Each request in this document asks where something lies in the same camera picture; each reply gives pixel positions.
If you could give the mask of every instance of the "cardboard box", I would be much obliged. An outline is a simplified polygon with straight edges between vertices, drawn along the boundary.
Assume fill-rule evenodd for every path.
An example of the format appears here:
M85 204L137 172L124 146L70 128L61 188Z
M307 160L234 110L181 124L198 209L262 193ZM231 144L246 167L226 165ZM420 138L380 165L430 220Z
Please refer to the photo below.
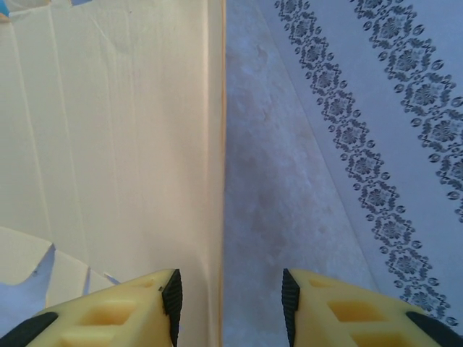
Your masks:
M224 1L5 3L0 281L52 245L47 305L178 267L179 345L220 346Z

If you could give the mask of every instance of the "black rubber tip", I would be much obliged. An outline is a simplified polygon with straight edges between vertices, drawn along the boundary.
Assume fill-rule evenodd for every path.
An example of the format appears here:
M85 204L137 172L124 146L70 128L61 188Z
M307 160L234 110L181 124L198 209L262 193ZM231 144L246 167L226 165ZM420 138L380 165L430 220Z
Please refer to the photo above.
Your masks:
M299 308L300 287L288 269L283 270L283 287L281 302L283 303L284 321L288 333L289 346L294 347L296 339L296 311Z
M177 347L179 340L180 312L183 305L182 277L180 270L176 269L172 274L169 282L162 291L162 301L164 304L164 313L169 316L171 325L172 345Z
M3 338L0 338L0 347L26 347L56 318L58 318L57 313L47 312L25 320Z
M417 312L407 312L407 317L441 347L463 347L460 335L442 322Z

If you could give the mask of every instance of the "printed floral motif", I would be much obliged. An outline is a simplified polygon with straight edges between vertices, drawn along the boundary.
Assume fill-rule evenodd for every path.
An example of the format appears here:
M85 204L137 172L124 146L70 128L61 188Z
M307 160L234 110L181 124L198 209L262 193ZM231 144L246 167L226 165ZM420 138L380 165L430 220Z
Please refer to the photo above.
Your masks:
M275 7L295 54L300 56L312 93L318 96L317 104L329 124L336 148L341 151L347 174L355 181L353 188L359 192L360 204L368 211L366 219L373 225L373 235L382 243L379 251L386 257L388 271L397 278L394 285L402 290L400 298L421 306L447 325L457 326L458 321L446 313L451 307L446 296L436 291L439 281L430 277L433 267L420 254L422 244L416 239L412 221L404 218L406 208L399 204L396 187L389 183L391 175L384 171L381 154L374 151L375 143L369 139L367 124L356 120L360 111L354 108L355 100L346 91L347 82L342 80L339 66L333 63L334 55L328 51L322 29L316 25L315 13L309 11L310 3L281 0ZM356 12L359 18L368 20L364 28L373 29L375 36L371 41L383 50L379 59L388 62L388 77L400 81L395 91L404 93L402 105L406 112L415 115L412 126L426 129L420 139L425 147L435 151L430 155L431 162L441 163L438 176L443 184L453 188L449 198L460 199L463 150L458 143L463 142L463 134L456 122L463 121L463 115L449 107L463 105L463 98L450 101L449 92L454 87L450 77L427 72L439 70L442 62L431 62L434 47L429 40L415 37L422 33L423 27L412 27L416 14L409 7L397 6L393 0L358 0ZM404 34L413 38L406 40ZM460 209L463 218L463 203Z
M402 95L411 125L421 128L418 140L429 149L431 163L440 166L436 170L440 182L448 190L447 197L459 203L455 212L463 223L463 194L454 199L455 189L463 192L463 177L446 164L463 160L463 97L455 95L456 83L451 75L439 72L444 62L434 60L436 47L431 39L422 38L425 27L414 23L413 6L401 6L402 0L351 2L373 48L381 50L378 58L386 65L388 78L399 83L394 91Z

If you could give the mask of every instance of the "rectangular cutout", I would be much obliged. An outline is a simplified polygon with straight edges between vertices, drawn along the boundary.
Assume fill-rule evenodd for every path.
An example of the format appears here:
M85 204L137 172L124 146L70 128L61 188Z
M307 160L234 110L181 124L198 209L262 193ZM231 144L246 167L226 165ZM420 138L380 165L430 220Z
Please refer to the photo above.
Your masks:
M330 301L328 305L340 322L378 322L386 320L373 305L367 302Z
M137 308L133 301L107 301L91 309L81 325L123 325Z
M353 335L358 347L417 347L401 334L361 334Z
M329 287L332 287L331 284L328 284L328 283L324 283L323 281L321 280L314 280L314 279L311 279L309 280L310 284L312 285L312 287L316 287L316 288L329 288Z

